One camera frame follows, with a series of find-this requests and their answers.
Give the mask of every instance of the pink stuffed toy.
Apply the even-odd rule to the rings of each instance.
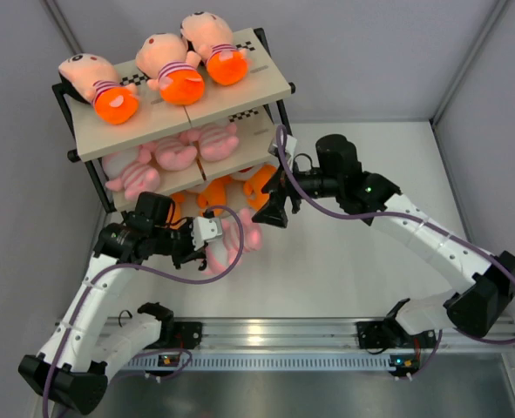
[[[173,33],[151,35],[143,44],[135,64],[149,80],[146,85],[160,90],[160,96],[173,105],[191,105],[205,92],[203,77],[195,70],[201,58]]]
[[[144,145],[105,155],[102,168],[110,179],[106,187],[113,192],[125,190],[125,199],[130,201],[142,192],[154,192],[160,185],[160,175],[147,164],[151,158],[149,148]]]
[[[259,224],[255,224],[251,217],[254,212],[251,209],[243,208],[238,213],[243,225],[243,252],[260,250],[263,245],[263,235]],[[212,241],[206,248],[208,274],[219,274],[230,266],[240,249],[240,233],[238,224],[234,220],[222,220],[222,239]]]
[[[104,121],[123,124],[139,108],[137,86],[119,83],[112,64],[92,54],[78,54],[58,67],[64,89],[72,98],[91,104]]]
[[[152,151],[159,165],[171,172],[178,172],[190,166],[197,157],[197,148],[189,145],[192,135],[192,132],[183,131],[156,141]]]
[[[186,45],[205,60],[208,75],[215,82],[230,85],[246,76],[247,49],[233,46],[234,34],[224,19],[199,11],[183,20],[180,31]]]
[[[201,157],[206,161],[220,161],[232,154],[240,140],[236,137],[238,127],[230,123],[226,126],[214,122],[192,128],[183,137],[189,143],[198,141]]]

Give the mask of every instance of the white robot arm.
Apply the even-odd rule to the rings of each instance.
[[[277,147],[281,146],[278,135],[277,132]],[[412,336],[450,327],[475,337],[485,336],[515,294],[512,282],[488,259],[495,259],[515,277],[515,257],[508,252],[493,256],[479,248],[469,251],[452,239],[452,234],[441,235],[439,232],[444,229],[412,204],[397,185],[379,174],[362,170],[356,147],[344,136],[323,137],[316,142],[315,149],[319,167],[301,172],[293,161],[289,176],[283,167],[287,164],[283,164],[283,158],[279,156],[281,166],[263,187],[263,191],[269,193],[269,200],[253,216],[253,221],[286,227],[288,218],[284,206],[287,198],[292,202],[292,213],[299,211],[302,196],[307,195],[305,199],[310,204],[314,204],[311,199],[335,198],[347,214],[363,215],[359,219],[367,225],[407,246],[439,271],[452,288],[450,293],[422,300],[401,300],[383,321],[366,324],[369,329],[376,327],[374,333],[360,333],[358,327],[360,346],[409,347]],[[336,218],[349,218],[324,209],[322,212]],[[370,216],[378,212],[390,216]],[[371,343],[368,334],[381,345]]]
[[[39,352],[25,355],[19,365],[19,373],[35,392],[44,393],[52,366],[49,398],[89,414],[108,382],[135,354],[155,342],[170,341],[173,312],[158,303],[146,303],[124,327],[100,339],[113,302],[135,274],[135,266],[153,254],[172,256],[177,266],[204,260],[205,244],[222,235],[217,218],[187,219],[177,230],[167,227],[170,205],[168,197],[143,193],[124,225],[110,224],[102,230],[64,318]]]

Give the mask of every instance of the white wall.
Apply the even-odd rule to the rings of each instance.
[[[39,2],[0,2],[0,417],[28,416],[17,374],[71,301],[99,202],[51,85],[69,55]]]
[[[133,59],[154,32],[208,9],[263,27],[296,95],[293,120],[427,119],[495,0],[58,0],[85,51]]]
[[[515,1],[439,133],[473,239],[493,252],[515,254]],[[515,316],[515,303],[512,311]]]

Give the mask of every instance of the orange plush toy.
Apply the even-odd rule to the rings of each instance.
[[[197,206],[202,210],[200,215],[203,216],[203,212],[209,206],[214,205],[225,205],[226,204],[226,185],[232,183],[230,176],[220,177],[211,182],[205,182],[202,185],[197,185],[188,190],[191,193],[198,193]],[[222,209],[216,209],[215,215],[220,215]]]
[[[198,11],[183,20],[180,31],[186,45],[203,58],[215,82],[230,85],[246,76],[247,49],[239,51],[233,46],[234,34],[224,19]]]
[[[123,124],[139,108],[137,86],[121,85],[114,66],[102,57],[78,54],[58,69],[65,92],[79,102],[91,104],[109,124]]]
[[[231,176],[234,180],[245,182],[243,193],[247,196],[247,202],[255,211],[259,211],[268,202],[268,194],[263,193],[261,189],[275,173],[276,167],[263,164],[232,173]]]
[[[188,51],[173,33],[150,36],[135,57],[135,64],[150,79],[149,89],[160,90],[165,102],[192,105],[205,93],[203,77],[195,70],[201,58]]]

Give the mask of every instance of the plush toy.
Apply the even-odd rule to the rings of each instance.
[[[79,54],[58,69],[65,92],[79,102],[91,104],[97,115],[110,124],[123,124],[139,108],[137,86],[121,85],[114,66],[102,57]]]
[[[148,77],[146,85],[173,105],[191,105],[205,92],[203,77],[195,70],[201,58],[173,33],[150,36],[135,57]]]
[[[201,216],[209,206],[226,204],[226,185],[229,183],[232,183],[230,176],[224,176],[210,182],[206,181],[202,185],[187,190],[191,193],[197,193],[197,206],[202,209],[200,211]],[[217,216],[221,213],[222,209],[214,211]]]
[[[251,217],[254,212],[243,208],[238,213],[243,226],[243,252],[260,250],[263,245],[262,232],[259,224]],[[240,232],[238,224],[233,219],[222,219],[222,239],[212,241],[205,249],[207,255],[207,270],[204,273],[219,274],[230,266],[240,249]]]
[[[189,143],[198,141],[201,157],[206,161],[220,161],[228,157],[238,147],[240,140],[236,137],[238,127],[235,123],[226,126],[214,122],[192,128],[182,137]]]
[[[273,165],[261,164],[233,172],[230,176],[234,180],[244,181],[243,193],[247,196],[247,202],[255,211],[259,211],[268,202],[268,194],[261,189],[275,173],[276,167]]]
[[[154,192],[160,185],[159,172],[148,165],[151,152],[143,145],[114,152],[102,158],[102,168],[110,179],[106,187],[125,190],[125,199],[134,201],[142,192]]]
[[[224,19],[200,11],[186,17],[180,31],[187,47],[201,55],[209,76],[218,84],[234,84],[246,76],[247,49],[233,46],[234,34]]]
[[[197,148],[190,145],[190,138],[194,138],[195,132],[183,131],[169,137],[155,141],[151,145],[151,151],[159,165],[170,172],[185,170],[197,157]]]

